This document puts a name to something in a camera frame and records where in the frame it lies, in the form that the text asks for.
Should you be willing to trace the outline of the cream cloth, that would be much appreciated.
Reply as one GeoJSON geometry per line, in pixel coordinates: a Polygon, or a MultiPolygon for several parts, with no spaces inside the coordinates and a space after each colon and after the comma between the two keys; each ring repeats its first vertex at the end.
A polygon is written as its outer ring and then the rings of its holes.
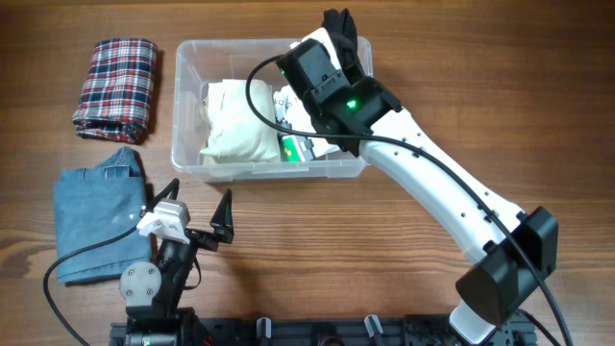
{"type": "Polygon", "coordinates": [[[204,165],[281,160],[277,131],[255,116],[246,101],[246,88],[258,112],[270,122],[275,120],[272,87],[264,81],[247,85],[244,80],[225,79],[208,84],[201,108],[209,126],[200,150],[204,165]]]}

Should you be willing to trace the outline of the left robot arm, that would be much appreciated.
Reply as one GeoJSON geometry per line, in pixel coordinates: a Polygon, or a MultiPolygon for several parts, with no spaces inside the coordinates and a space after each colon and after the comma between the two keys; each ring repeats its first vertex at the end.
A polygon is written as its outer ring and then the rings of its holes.
{"type": "Polygon", "coordinates": [[[210,232],[188,227],[190,215],[177,199],[180,182],[171,183],[140,212],[136,229],[140,235],[161,240],[151,261],[130,265],[121,275],[119,289],[125,300],[127,322],[113,325],[110,344],[122,346],[213,345],[207,330],[193,308],[180,308],[193,268],[199,268],[199,250],[215,252],[221,243],[234,240],[232,192],[227,190],[209,224],[210,232]]]}

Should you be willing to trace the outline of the black garment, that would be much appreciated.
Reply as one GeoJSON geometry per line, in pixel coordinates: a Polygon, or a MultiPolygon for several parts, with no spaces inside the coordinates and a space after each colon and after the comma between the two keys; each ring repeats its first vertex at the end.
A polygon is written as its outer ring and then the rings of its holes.
{"type": "Polygon", "coordinates": [[[328,31],[341,68],[353,85],[365,74],[357,53],[357,26],[350,11],[348,9],[341,12],[336,9],[324,11],[322,27],[328,31]]]}

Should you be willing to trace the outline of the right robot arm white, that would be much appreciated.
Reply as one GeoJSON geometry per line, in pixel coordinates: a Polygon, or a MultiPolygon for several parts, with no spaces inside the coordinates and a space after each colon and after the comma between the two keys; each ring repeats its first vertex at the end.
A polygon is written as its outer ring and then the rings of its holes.
{"type": "Polygon", "coordinates": [[[478,345],[555,270],[558,224],[480,183],[422,133],[401,101],[356,67],[343,69],[325,44],[307,39],[276,59],[317,134],[402,186],[449,233],[471,269],[455,284],[449,321],[478,345]]]}

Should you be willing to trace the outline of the white printed t-shirt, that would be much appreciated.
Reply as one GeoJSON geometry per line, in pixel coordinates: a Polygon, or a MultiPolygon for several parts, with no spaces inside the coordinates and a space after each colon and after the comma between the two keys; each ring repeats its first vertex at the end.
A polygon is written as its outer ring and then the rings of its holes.
{"type": "MultiPolygon", "coordinates": [[[[273,100],[277,125],[295,132],[315,132],[302,101],[290,86],[283,86],[279,91],[275,91],[273,100]]],[[[324,138],[279,132],[279,140],[286,161],[314,161],[339,150],[336,145],[329,144],[324,138]]]]}

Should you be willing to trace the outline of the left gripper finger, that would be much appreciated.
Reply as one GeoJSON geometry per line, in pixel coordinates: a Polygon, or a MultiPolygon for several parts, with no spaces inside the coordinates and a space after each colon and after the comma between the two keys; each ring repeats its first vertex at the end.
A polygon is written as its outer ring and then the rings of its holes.
{"type": "Polygon", "coordinates": [[[214,229],[232,230],[234,228],[232,216],[232,200],[232,191],[230,189],[227,189],[209,222],[209,224],[214,229]]]}
{"type": "Polygon", "coordinates": [[[171,200],[176,200],[180,188],[180,180],[178,178],[174,178],[161,192],[159,192],[152,200],[151,200],[151,209],[153,209],[158,202],[162,199],[167,198],[171,200]]]}

